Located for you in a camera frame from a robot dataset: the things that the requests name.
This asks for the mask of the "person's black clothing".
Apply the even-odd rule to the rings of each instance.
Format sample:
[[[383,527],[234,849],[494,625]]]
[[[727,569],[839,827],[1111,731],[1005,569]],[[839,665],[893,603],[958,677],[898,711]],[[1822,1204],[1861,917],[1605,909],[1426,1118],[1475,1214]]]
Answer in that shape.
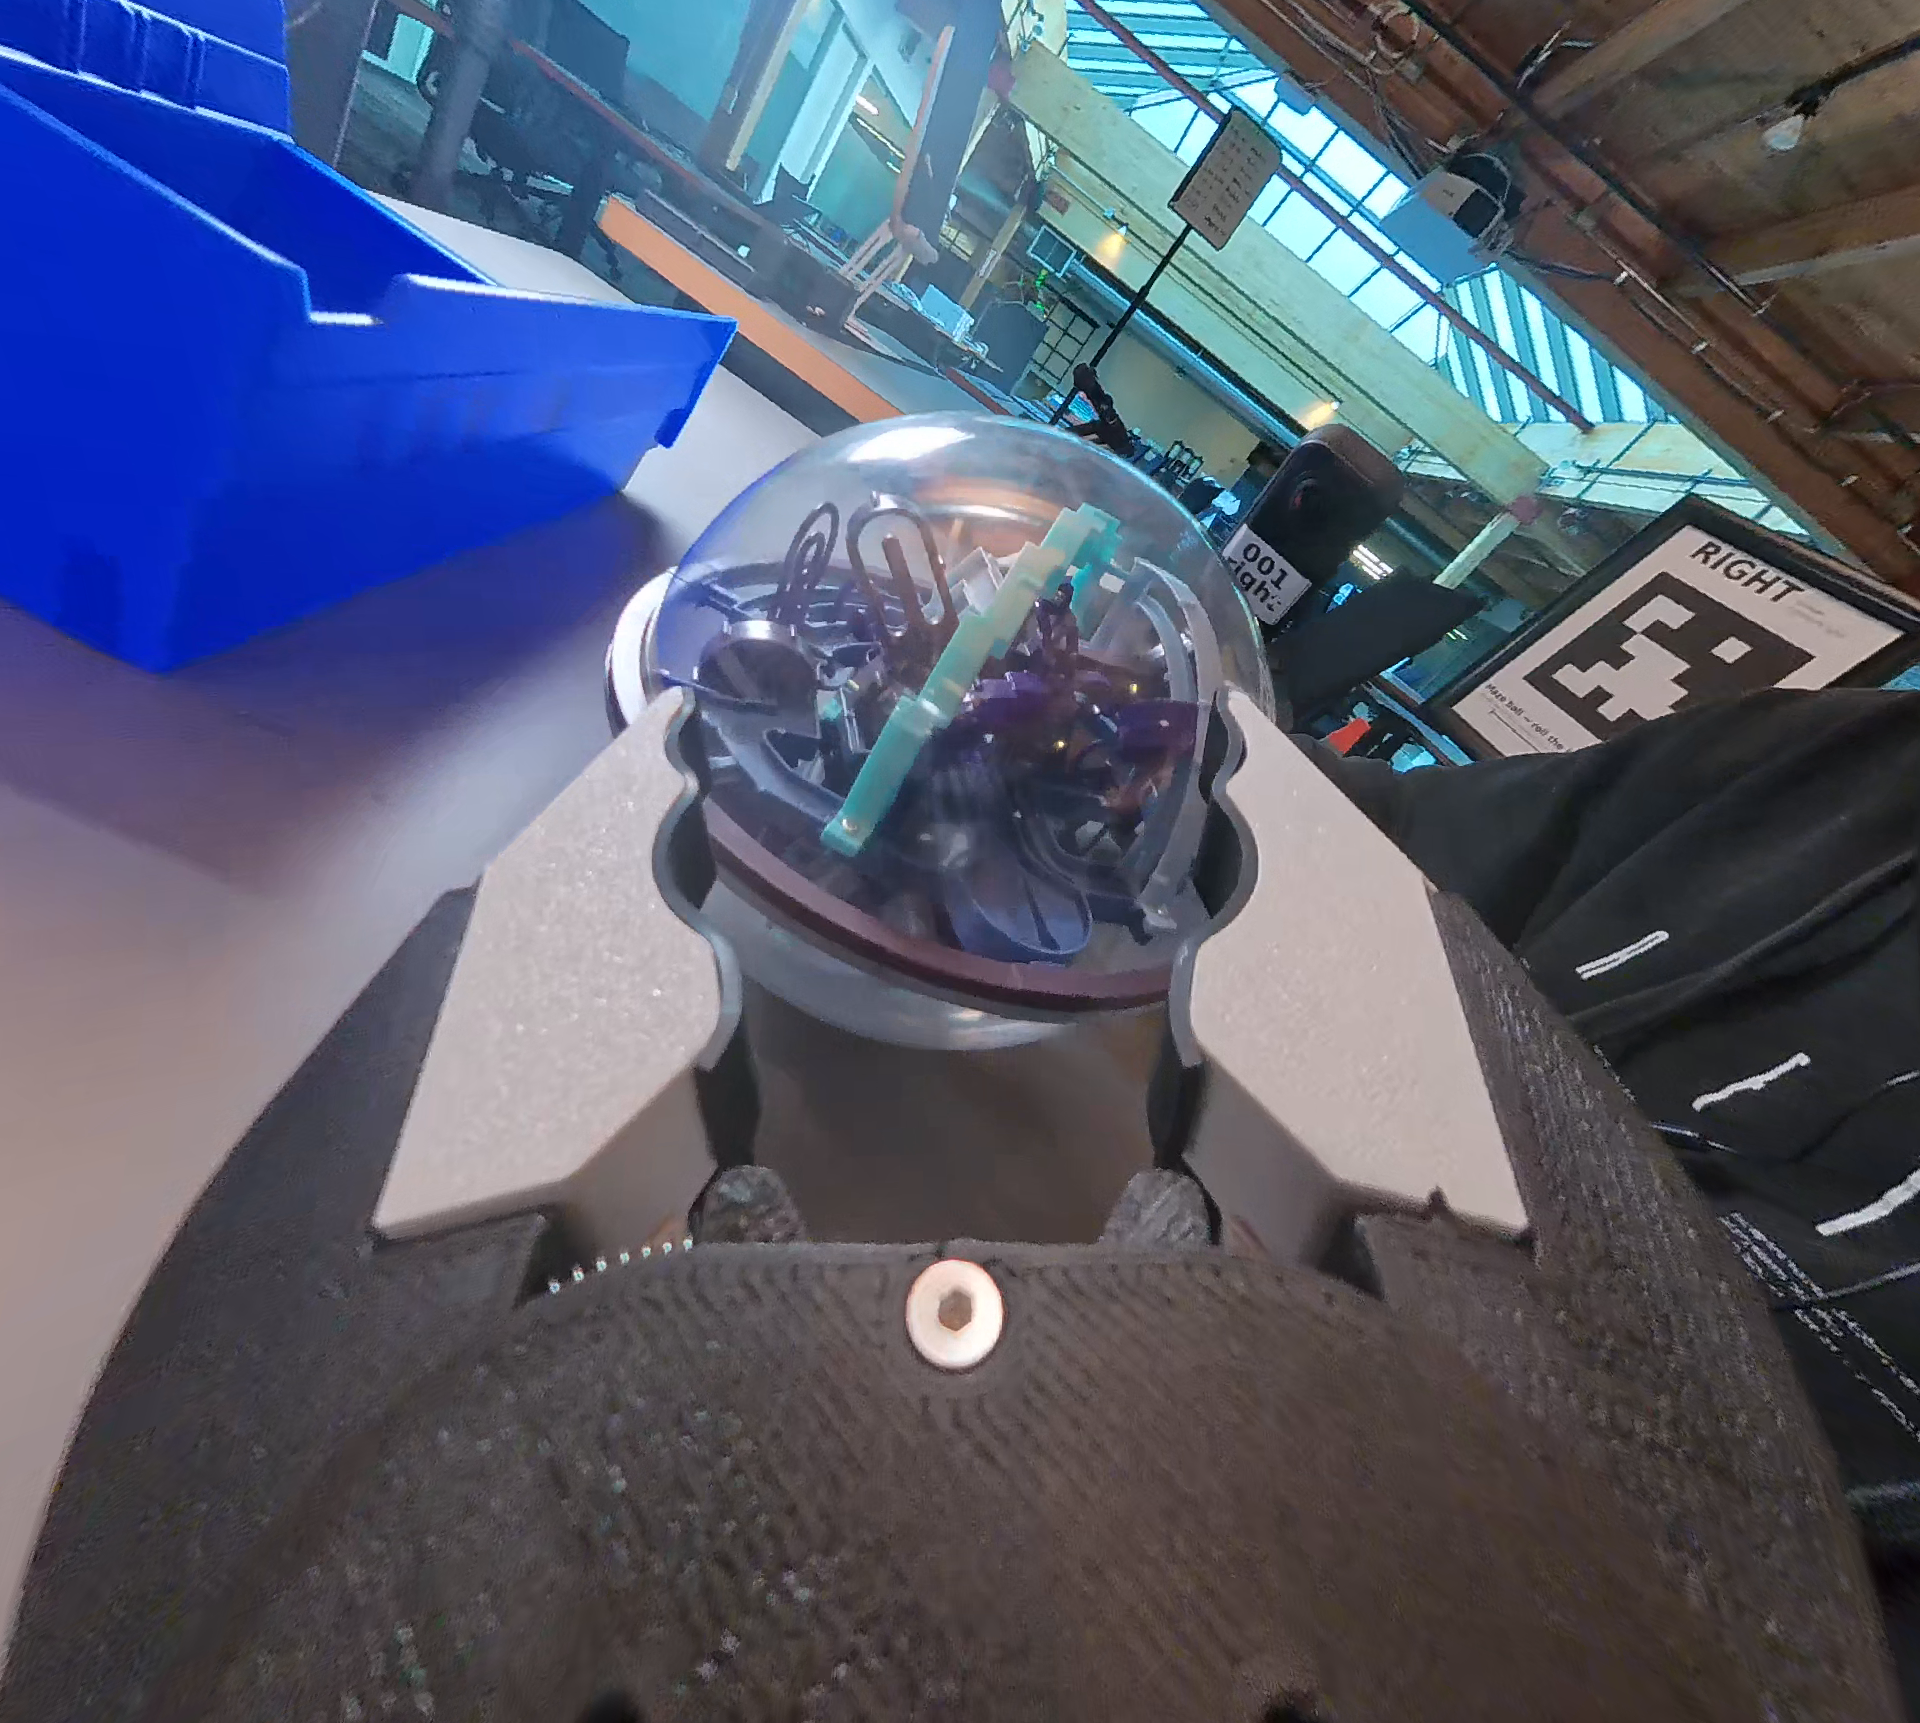
[[[1511,942],[1758,1282],[1870,1550],[1916,1566],[1916,815],[1658,839]]]

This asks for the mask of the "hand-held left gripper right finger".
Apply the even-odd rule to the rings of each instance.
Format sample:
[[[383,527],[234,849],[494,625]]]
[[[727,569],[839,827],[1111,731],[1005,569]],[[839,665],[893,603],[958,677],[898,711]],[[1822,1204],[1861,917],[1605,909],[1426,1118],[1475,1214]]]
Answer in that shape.
[[[1158,1166],[1226,1254],[1377,1274],[1376,1218],[1397,1244],[1523,1272],[1523,1182],[1430,881],[1248,695],[1222,695],[1213,725]]]

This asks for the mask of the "ceiling projector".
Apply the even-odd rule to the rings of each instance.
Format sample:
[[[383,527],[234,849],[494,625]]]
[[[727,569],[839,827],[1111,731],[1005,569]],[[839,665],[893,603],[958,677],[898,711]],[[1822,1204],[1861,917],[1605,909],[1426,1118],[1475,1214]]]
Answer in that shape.
[[[1420,175],[1380,221],[1400,259],[1452,287],[1498,263],[1523,211],[1523,185],[1500,151],[1452,151]]]

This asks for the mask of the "blue plastic tray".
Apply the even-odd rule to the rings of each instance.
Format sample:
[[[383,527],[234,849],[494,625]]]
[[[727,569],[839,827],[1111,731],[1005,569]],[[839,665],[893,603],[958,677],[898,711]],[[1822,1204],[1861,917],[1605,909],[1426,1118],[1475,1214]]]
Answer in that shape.
[[[279,0],[2,0],[2,593],[164,673],[622,489],[735,325],[298,147]]]

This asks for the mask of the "person's right forearm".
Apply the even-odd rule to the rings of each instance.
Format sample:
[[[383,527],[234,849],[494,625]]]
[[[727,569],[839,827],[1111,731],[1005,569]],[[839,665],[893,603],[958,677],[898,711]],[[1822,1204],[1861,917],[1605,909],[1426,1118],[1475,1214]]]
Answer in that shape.
[[[1765,689],[1412,773],[1307,751],[1597,1042],[1827,972],[1911,919],[1914,691]]]

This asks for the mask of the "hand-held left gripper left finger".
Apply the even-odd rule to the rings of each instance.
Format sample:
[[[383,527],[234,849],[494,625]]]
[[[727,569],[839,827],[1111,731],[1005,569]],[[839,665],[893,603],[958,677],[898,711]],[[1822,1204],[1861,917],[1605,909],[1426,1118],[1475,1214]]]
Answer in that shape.
[[[547,1212],[679,1244],[753,1158],[753,1052],[688,757],[660,695],[484,871],[376,1200],[383,1240]]]

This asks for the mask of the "wooden edged desk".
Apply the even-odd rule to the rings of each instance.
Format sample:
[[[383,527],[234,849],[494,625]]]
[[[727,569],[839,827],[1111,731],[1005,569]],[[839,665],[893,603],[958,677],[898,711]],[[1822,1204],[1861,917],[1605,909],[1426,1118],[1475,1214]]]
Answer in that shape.
[[[597,227],[650,275],[658,293],[734,323],[724,367],[816,435],[900,415],[1009,415],[991,391],[824,333],[739,287],[626,199],[605,199]]]

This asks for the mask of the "clear maze ball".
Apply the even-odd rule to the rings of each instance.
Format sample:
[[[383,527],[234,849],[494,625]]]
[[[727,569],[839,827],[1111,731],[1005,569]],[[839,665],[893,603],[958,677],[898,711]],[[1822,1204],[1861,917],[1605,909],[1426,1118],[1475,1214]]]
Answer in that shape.
[[[1062,429],[933,411],[787,455],[622,609],[611,727],[677,693],[746,972],[922,1044],[1163,1002],[1262,635],[1199,515]]]

